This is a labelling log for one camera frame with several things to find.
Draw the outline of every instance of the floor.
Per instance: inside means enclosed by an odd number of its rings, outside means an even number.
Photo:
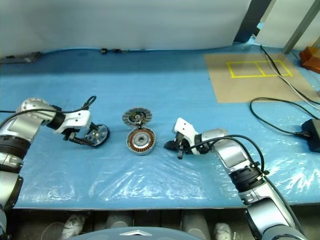
[[[320,204],[293,207],[308,240],[319,239]],[[203,210],[209,226],[211,239],[216,223],[228,223],[236,240],[253,240],[244,218],[244,209],[205,209]],[[74,211],[14,210],[8,216],[8,232],[12,240],[58,240],[63,223]],[[83,212],[87,219],[83,233],[102,230],[108,217],[107,211]],[[165,227],[179,230],[181,210],[134,211],[135,226]]]

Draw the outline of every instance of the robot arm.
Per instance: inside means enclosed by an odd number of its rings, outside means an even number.
[[[210,145],[213,139],[228,136],[228,132],[224,129],[214,129],[199,134],[181,117],[177,119],[173,131],[176,137],[174,141],[166,143],[165,147],[178,149],[180,159],[185,150],[194,155],[206,154],[211,151]],[[255,239],[306,240],[306,237],[298,231],[293,216],[280,196],[236,141],[221,139],[213,143],[212,150],[217,154],[238,190],[241,201],[248,206],[245,217]]]
[[[49,105],[41,98],[28,98],[17,108],[16,113],[0,128],[0,240],[5,239],[6,215],[17,202],[23,184],[19,172],[23,159],[35,139],[40,126],[63,134],[65,141],[98,147],[106,142],[109,129],[103,124],[91,121],[89,105],[91,97],[82,110],[62,112],[60,107]],[[86,129],[85,137],[77,137],[81,129]]]

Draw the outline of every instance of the white shoe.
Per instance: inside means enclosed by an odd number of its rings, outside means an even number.
[[[216,240],[231,240],[231,228],[226,223],[217,223],[214,227],[214,232]]]

